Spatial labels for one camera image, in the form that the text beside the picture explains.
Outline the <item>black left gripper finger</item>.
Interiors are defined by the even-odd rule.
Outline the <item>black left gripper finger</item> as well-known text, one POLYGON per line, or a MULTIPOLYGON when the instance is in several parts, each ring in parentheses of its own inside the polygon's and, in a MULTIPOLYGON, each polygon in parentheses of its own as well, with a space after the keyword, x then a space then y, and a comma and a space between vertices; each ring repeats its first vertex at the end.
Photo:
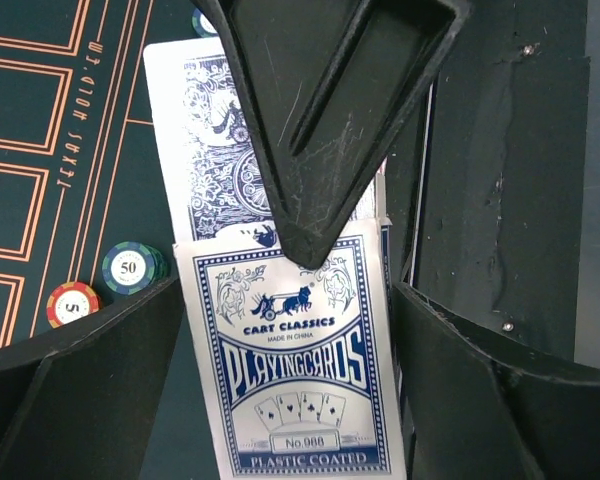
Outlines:
POLYGON ((183 311, 170 277, 0 349, 0 479, 138 478, 183 311))
POLYGON ((466 1, 203 1, 280 243, 319 267, 470 13, 466 1))
POLYGON ((419 479, 600 479, 600 369, 393 287, 419 479))

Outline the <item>orange red poker chip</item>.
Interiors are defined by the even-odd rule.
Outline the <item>orange red poker chip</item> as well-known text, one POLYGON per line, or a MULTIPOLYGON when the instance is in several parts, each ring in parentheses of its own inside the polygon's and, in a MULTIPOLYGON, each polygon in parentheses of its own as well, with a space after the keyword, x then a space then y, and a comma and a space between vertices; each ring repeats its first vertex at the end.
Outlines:
POLYGON ((77 281, 57 286, 49 296, 46 315, 53 328, 67 325, 99 311, 101 299, 87 284, 77 281))

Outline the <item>green blue poker chip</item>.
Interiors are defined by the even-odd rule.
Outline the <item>green blue poker chip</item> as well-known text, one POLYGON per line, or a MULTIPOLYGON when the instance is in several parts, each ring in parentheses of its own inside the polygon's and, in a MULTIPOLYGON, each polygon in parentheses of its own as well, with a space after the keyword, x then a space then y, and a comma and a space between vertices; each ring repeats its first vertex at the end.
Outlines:
POLYGON ((168 277, 170 266, 156 248, 141 242, 123 241, 106 253, 101 270, 110 290, 133 295, 168 277))
POLYGON ((193 9, 191 24, 194 32, 200 38, 211 38, 218 36, 215 27, 197 7, 193 9))

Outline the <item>blue back playing card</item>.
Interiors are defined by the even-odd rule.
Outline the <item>blue back playing card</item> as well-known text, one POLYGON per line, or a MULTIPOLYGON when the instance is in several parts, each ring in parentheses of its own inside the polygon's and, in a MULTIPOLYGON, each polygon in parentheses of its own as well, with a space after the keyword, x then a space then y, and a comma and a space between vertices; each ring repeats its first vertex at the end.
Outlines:
POLYGON ((229 63, 217 38, 147 46, 151 115, 176 242, 277 234, 229 63))

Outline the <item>blue playing card deck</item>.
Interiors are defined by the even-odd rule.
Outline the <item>blue playing card deck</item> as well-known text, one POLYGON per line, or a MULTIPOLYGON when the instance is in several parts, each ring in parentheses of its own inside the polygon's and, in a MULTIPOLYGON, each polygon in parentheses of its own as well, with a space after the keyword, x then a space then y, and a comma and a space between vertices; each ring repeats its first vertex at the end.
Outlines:
POLYGON ((222 478, 406 477, 378 220, 315 270, 242 236, 174 255, 222 478))

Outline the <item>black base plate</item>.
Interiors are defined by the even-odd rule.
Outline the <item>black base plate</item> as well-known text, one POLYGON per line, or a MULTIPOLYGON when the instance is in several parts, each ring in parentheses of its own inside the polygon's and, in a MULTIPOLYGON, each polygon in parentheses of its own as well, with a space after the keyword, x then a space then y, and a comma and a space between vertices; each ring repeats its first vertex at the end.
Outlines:
POLYGON ((575 347, 584 1, 476 1, 390 151, 391 276, 531 348, 575 347))

